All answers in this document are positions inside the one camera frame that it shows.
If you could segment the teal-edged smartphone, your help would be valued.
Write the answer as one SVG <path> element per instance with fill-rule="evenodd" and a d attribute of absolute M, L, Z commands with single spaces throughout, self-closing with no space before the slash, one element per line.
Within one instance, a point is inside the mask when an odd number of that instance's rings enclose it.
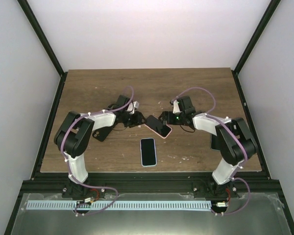
<path fill-rule="evenodd" d="M 215 135 L 211 135 L 211 143 L 210 143 L 211 149 L 215 151 L 219 151 L 219 142 L 218 142 L 218 137 Z"/>

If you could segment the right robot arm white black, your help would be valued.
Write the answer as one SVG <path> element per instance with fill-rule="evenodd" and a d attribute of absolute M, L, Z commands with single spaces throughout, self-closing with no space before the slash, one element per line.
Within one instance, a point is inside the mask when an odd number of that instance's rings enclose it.
<path fill-rule="evenodd" d="M 192 130 L 205 131 L 215 137 L 221 161 L 207 183 L 213 197 L 220 197 L 235 174 L 258 151 L 258 145 L 245 120 L 241 117 L 216 117 L 204 111 L 196 111 L 189 96 L 170 102 L 172 111 L 163 111 L 159 120 L 163 124 L 188 126 Z"/>

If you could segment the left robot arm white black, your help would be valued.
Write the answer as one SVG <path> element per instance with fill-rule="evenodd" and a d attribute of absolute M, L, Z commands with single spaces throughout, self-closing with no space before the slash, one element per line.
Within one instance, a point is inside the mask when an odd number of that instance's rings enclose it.
<path fill-rule="evenodd" d="M 139 105 L 138 101 L 120 95 L 115 104 L 95 113 L 68 112 L 54 137 L 54 143 L 65 158 L 69 179 L 75 183 L 73 192 L 78 197 L 84 198 L 90 192 L 90 185 L 85 182 L 88 172 L 84 152 L 91 135 L 98 134 L 104 139 L 107 131 L 111 131 L 118 123 L 123 123 L 129 128 L 143 124 L 145 119 L 137 111 Z"/>

